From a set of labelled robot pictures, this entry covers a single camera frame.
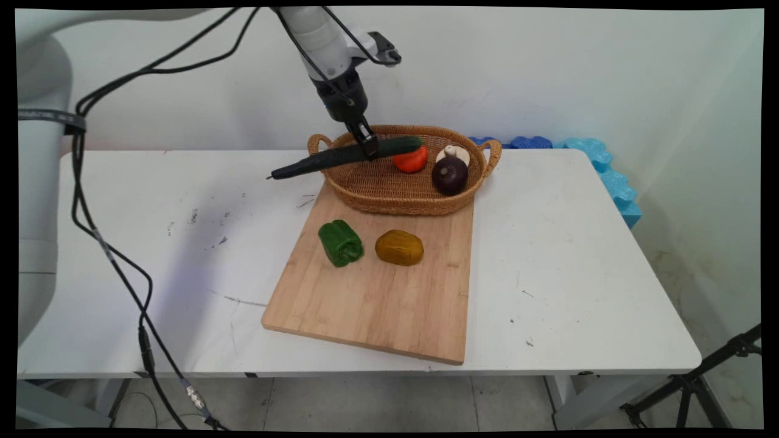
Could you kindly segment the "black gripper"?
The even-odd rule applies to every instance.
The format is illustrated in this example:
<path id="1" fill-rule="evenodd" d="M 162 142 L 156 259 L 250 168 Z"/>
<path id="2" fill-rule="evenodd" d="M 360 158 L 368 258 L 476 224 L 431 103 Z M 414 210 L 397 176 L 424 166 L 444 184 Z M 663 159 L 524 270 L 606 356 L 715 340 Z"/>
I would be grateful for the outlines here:
<path id="1" fill-rule="evenodd" d="M 345 123 L 367 160 L 378 158 L 379 140 L 365 121 L 368 98 L 356 67 L 350 66 L 338 77 L 326 81 L 313 80 L 313 85 L 331 118 Z"/>

